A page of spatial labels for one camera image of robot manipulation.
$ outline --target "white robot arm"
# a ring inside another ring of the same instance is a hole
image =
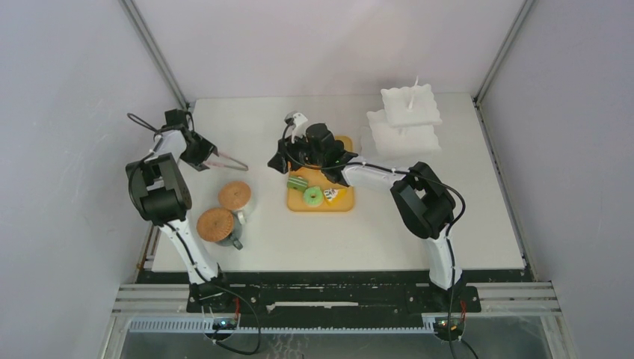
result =
[[[218,262],[209,256],[187,218],[191,196],[175,159],[199,171],[218,154],[214,144],[188,127],[187,113],[165,113],[167,124],[154,135],[154,146],[139,162],[126,166],[132,203],[143,219],[167,234],[187,267],[189,282],[203,284],[219,275]]]
[[[462,270],[455,264],[448,233],[455,222],[455,201],[448,191],[453,189],[442,184],[428,165],[418,162],[407,169],[383,168],[346,151],[323,123],[301,131],[307,119],[299,112],[288,114],[285,122],[286,129],[269,167],[282,174],[289,169],[312,168],[320,170],[332,183],[390,191],[405,226],[423,239],[431,264],[431,283],[449,291],[460,282]],[[287,138],[289,128],[292,135]],[[420,198],[416,191],[425,194]]]

